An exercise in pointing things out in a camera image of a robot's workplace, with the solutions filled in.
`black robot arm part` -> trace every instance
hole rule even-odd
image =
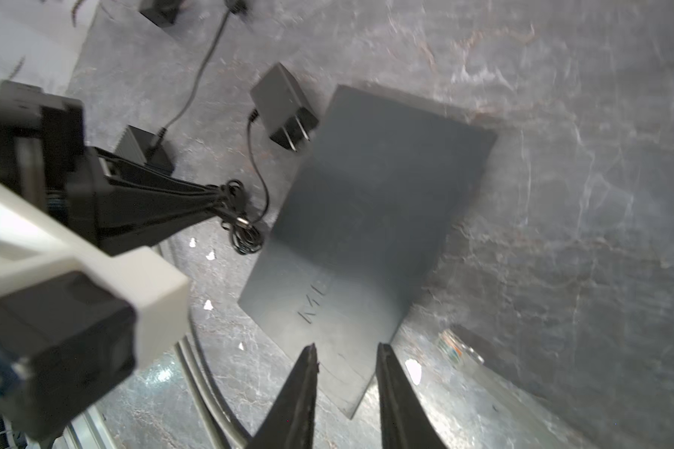
[[[81,102],[10,81],[0,85],[0,182],[110,255],[216,216],[251,226],[239,181],[189,183],[86,147]]]

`dark gray sheet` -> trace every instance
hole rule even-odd
[[[496,135],[339,86],[239,304],[352,417]]]

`white wall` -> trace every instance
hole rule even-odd
[[[0,79],[25,57],[15,81],[63,94],[98,7],[85,0],[72,26],[75,0],[0,0]]]

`gray table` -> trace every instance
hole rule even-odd
[[[192,0],[161,30],[135,4],[102,1],[68,92],[106,149],[177,112],[224,10]],[[422,365],[415,390],[451,448],[536,443],[440,357],[445,328],[598,445],[674,448],[674,0],[255,0],[167,135],[176,176],[237,177],[259,202],[243,128],[277,61],[319,113],[338,83],[371,85],[500,135],[394,343]],[[273,223],[303,156],[260,125],[253,141]],[[291,363],[237,307],[256,256],[226,237],[211,220],[171,245],[216,382],[254,432]],[[126,448],[207,447],[171,354],[98,406]],[[352,421],[320,396],[315,447],[378,447],[378,411],[374,384]]]

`plug prong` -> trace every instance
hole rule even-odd
[[[282,127],[282,132],[285,133],[285,136],[288,137],[288,142],[289,142],[289,147],[292,148],[292,150],[296,153],[297,149],[295,148],[295,144],[292,143],[292,139],[289,138],[288,131],[285,129],[285,127]]]
[[[307,135],[307,132],[305,131],[305,127],[302,126],[302,122],[300,121],[300,118],[298,116],[295,116],[295,120],[297,121],[297,124],[300,125],[300,130],[302,131],[302,135],[305,137],[305,140],[310,141],[310,137]]]

